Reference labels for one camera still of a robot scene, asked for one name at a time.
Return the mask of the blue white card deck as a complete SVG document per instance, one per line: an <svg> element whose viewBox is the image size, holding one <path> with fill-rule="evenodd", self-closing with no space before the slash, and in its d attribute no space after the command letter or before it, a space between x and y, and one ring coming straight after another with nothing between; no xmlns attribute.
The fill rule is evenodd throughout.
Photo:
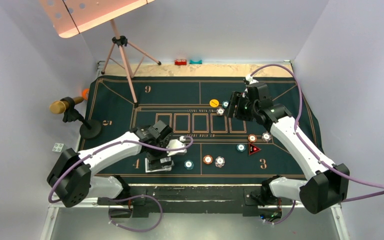
<svg viewBox="0 0 384 240"><path fill-rule="evenodd" d="M163 169L150 169L150 161L148 158L145 158L145 172L154 173L154 172L168 172L171 171L173 167L163 168Z"/></svg>

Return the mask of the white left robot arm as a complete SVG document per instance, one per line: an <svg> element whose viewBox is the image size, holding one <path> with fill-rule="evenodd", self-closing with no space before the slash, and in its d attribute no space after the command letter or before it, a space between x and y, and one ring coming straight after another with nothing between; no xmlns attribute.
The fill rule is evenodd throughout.
<svg viewBox="0 0 384 240"><path fill-rule="evenodd" d="M183 154L186 137L173 137L173 130L163 121L132 128L121 136L99 146L63 151L46 181L51 187L48 202L62 202L66 208L89 198L103 198L122 205L131 195L131 187L119 175L102 177L98 173L126 158L146 153L148 163L156 161L161 168L173 166L172 156Z"/></svg>

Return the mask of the black red all-in triangle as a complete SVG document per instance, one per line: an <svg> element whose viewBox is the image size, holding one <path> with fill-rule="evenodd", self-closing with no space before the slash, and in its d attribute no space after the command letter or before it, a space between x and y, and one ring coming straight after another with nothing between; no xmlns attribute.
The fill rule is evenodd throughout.
<svg viewBox="0 0 384 240"><path fill-rule="evenodd" d="M255 153L258 153L261 151L261 148L256 146L254 143L249 142L248 143L248 155L251 156Z"/></svg>

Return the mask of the yellow big blind button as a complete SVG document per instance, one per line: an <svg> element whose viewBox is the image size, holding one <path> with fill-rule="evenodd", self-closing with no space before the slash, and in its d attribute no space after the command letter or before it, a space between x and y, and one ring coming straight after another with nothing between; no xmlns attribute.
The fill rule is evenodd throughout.
<svg viewBox="0 0 384 240"><path fill-rule="evenodd" d="M219 105L220 105L220 102L217 100L217 99L211 99L209 101L209 105L212 107L212 108L218 108Z"/></svg>

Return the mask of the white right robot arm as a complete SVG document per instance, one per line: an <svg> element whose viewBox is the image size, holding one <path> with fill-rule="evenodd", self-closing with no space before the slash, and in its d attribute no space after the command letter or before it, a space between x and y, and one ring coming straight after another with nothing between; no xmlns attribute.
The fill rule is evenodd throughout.
<svg viewBox="0 0 384 240"><path fill-rule="evenodd" d="M301 202L312 214L346 200L349 168L334 163L309 140L291 112L273 102L267 84L256 82L247 85L244 92L232 92L226 114L228 118L256 121L263 126L286 147L304 173L305 180L276 175L262 181L255 200L266 205L287 198Z"/></svg>

